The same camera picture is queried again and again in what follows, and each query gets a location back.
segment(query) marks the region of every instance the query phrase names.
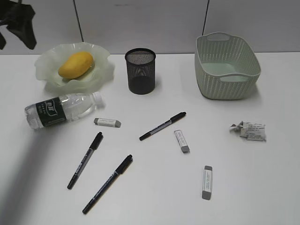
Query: basket handle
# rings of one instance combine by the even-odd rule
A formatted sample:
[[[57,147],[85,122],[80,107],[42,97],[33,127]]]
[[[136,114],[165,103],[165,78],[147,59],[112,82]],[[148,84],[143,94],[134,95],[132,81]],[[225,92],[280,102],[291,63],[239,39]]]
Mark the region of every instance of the basket handle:
[[[232,36],[224,32],[214,32],[205,37],[208,41],[228,41]]]
[[[241,80],[239,81],[235,81],[235,80],[231,80],[230,81],[230,77],[242,77]],[[225,74],[225,75],[220,75],[218,76],[219,80],[222,81],[222,82],[240,82],[240,83],[243,83],[243,82],[248,82],[248,80],[250,78],[254,78],[256,77],[255,76],[250,76],[250,75],[246,75],[246,74]]]

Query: bottle cap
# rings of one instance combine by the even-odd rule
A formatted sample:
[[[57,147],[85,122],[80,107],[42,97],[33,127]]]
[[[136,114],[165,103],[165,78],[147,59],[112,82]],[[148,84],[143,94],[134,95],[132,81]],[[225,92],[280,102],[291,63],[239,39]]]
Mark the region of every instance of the bottle cap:
[[[93,97],[94,97],[94,101],[95,101],[95,104],[98,105],[98,106],[102,106],[104,105],[104,102],[102,100],[102,97],[101,97],[101,94],[100,92],[94,92],[93,94]]]

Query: eraser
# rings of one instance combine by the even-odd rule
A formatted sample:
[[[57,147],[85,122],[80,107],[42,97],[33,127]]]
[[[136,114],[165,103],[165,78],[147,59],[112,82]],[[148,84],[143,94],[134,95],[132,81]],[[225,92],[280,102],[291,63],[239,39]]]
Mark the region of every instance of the eraser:
[[[113,128],[120,128],[121,127],[121,122],[118,121],[118,120],[95,118],[94,123],[96,125],[106,126],[106,127],[113,127]]]
[[[189,152],[189,147],[181,130],[175,130],[174,134],[183,153]]]
[[[212,191],[212,167],[206,165],[204,167],[202,198],[210,200]]]

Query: black mesh pen holder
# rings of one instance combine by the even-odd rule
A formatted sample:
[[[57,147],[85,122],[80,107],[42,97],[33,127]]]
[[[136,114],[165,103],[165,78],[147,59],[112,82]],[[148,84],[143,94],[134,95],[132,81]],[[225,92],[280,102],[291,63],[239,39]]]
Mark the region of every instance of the black mesh pen holder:
[[[138,95],[148,94],[155,88],[156,54],[146,48],[132,49],[125,55],[129,90]]]

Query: black marker pen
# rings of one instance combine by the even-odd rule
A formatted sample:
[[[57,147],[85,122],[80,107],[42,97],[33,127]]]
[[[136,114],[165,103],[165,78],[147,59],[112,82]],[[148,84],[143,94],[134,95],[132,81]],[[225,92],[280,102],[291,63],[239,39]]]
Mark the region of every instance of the black marker pen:
[[[101,132],[99,132],[97,134],[97,136],[95,137],[93,143],[90,145],[89,150],[86,152],[85,156],[83,157],[81,163],[79,164],[76,172],[74,173],[71,181],[69,182],[67,188],[69,190],[72,189],[72,187],[74,186],[74,184],[76,183],[76,181],[78,180],[80,174],[82,173],[83,169],[85,168],[86,164],[88,163],[90,157],[92,156],[93,152],[98,148],[100,142],[103,139],[103,135]]]
[[[187,114],[186,112],[181,112],[181,113],[178,113],[176,116],[171,117],[167,122],[159,125],[158,127],[154,128],[153,130],[151,130],[151,131],[145,133],[143,136],[141,136],[140,141],[146,139],[147,137],[150,137],[151,135],[166,128],[167,126],[171,125],[172,123],[175,123],[176,121],[183,118],[186,114]]]
[[[94,206],[94,204],[99,200],[99,198],[104,194],[104,192],[111,186],[111,184],[117,179],[120,174],[123,174],[126,168],[132,162],[132,155],[127,156],[124,161],[119,165],[119,167],[113,172],[113,174],[108,178],[105,184],[98,190],[95,196],[90,200],[90,202],[84,207],[82,212],[87,214],[89,210]]]

